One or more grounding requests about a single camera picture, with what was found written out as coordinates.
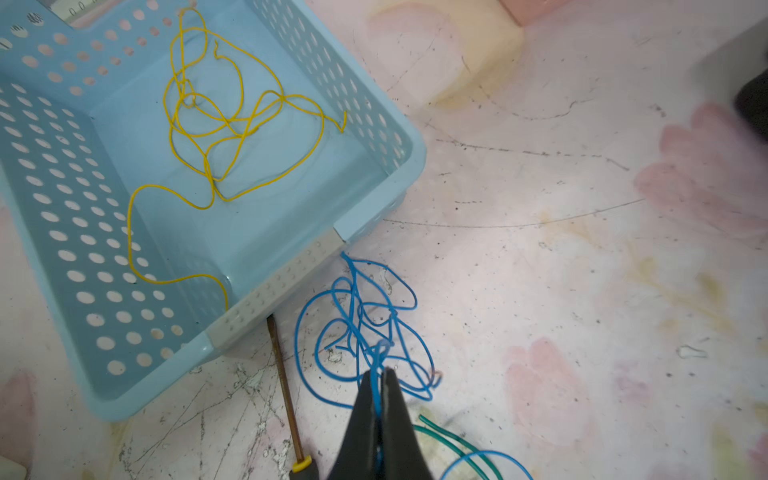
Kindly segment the blue perforated basket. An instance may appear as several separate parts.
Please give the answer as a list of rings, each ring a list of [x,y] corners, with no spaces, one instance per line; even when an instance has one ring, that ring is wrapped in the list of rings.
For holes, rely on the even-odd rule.
[[[425,160],[302,1],[1,5],[1,192],[104,420],[223,353]]]

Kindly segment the black case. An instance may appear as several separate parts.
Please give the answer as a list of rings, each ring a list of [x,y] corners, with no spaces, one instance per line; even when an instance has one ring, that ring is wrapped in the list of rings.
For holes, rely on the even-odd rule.
[[[736,95],[734,107],[739,117],[762,140],[767,140],[767,85],[750,83]]]

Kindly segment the black yellow screwdriver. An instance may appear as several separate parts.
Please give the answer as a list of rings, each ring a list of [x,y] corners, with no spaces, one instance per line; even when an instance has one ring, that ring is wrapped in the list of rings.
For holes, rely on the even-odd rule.
[[[278,378],[286,411],[286,418],[295,453],[295,462],[289,472],[289,478],[291,480],[319,480],[320,476],[317,463],[309,454],[304,452],[302,446],[294,406],[291,398],[290,386],[287,379],[283,353],[279,341],[278,328],[273,315],[269,315],[267,317],[267,327],[271,339],[272,350],[275,356]]]

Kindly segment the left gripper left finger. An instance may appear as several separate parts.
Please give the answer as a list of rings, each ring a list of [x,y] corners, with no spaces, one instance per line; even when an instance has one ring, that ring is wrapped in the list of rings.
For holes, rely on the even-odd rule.
[[[373,405],[371,374],[360,383],[350,419],[328,480],[376,479],[379,427]]]

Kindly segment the pink perforated basket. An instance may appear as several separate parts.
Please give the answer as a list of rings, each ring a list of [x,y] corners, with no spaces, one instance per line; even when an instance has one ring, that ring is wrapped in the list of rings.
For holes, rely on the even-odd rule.
[[[528,26],[556,11],[569,0],[501,0],[501,4],[521,26]]]

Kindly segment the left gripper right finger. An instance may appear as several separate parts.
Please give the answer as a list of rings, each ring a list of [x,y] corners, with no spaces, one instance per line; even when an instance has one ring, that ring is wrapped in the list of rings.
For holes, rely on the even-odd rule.
[[[432,480],[421,453],[396,372],[387,368],[380,380],[379,478]]]

